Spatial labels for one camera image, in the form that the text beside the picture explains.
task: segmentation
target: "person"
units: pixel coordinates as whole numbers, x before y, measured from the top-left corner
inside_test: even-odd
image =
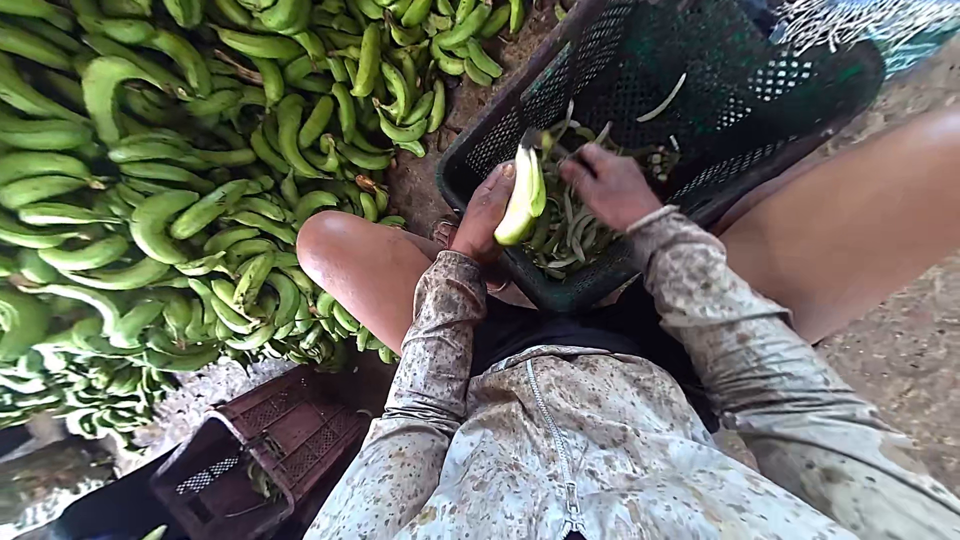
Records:
[[[960,500],[809,345],[960,245],[958,150],[959,109],[922,116],[788,170],[715,236],[587,145],[561,174],[627,236],[642,282],[582,315],[488,295],[509,163],[445,249],[313,216],[301,265],[402,357],[306,538],[960,538]],[[711,413],[759,472],[717,448]]]

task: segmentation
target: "plastic crate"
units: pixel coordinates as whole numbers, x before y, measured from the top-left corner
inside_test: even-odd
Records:
[[[153,475],[154,492],[193,540],[253,539],[270,531],[367,432],[369,417],[328,394],[323,375],[299,366],[217,407]],[[246,454],[281,498],[265,502],[253,491]]]
[[[694,2],[578,0],[437,167],[437,185],[457,213],[493,168],[516,152],[528,127],[573,117],[627,148],[679,143],[682,157],[662,200],[708,226],[737,199],[809,154],[864,110],[883,81],[870,42],[831,54],[795,54],[770,42],[736,0]],[[686,73],[659,116],[656,107]],[[514,281],[540,309],[593,306],[633,276],[630,247],[614,243],[592,265],[559,282],[546,278],[521,248],[506,251]]]

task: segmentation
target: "dark shorts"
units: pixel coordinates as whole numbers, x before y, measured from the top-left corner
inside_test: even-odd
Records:
[[[710,432],[719,428],[684,346],[660,327],[654,300],[637,280],[616,304],[586,313],[544,313],[487,297],[487,318],[473,336],[470,376],[537,345],[572,345],[642,356],[666,370]]]

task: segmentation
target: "zipper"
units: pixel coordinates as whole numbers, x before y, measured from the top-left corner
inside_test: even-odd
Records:
[[[566,499],[566,518],[564,526],[560,531],[560,538],[563,540],[572,529],[576,529],[584,534],[584,523],[580,517],[580,499],[577,496],[577,482],[573,481],[573,474],[570,471],[570,454],[566,447],[566,438],[561,433],[560,428],[553,419],[553,414],[546,407],[543,400],[543,394],[540,393],[540,385],[537,384],[537,376],[534,374],[533,359],[527,360],[527,380],[534,391],[534,400],[537,401],[537,408],[543,419],[546,421],[546,428],[550,431],[550,437],[553,439],[554,449],[560,457],[560,472],[564,477],[564,498]]]

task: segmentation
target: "sleeve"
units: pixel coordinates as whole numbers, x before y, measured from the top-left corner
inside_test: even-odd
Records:
[[[305,538],[392,538],[420,512],[466,413],[486,295],[477,264],[455,252],[440,252],[420,277],[385,412]]]
[[[684,344],[760,472],[862,538],[960,538],[960,500],[727,266],[723,244],[666,207],[630,228],[661,325]]]

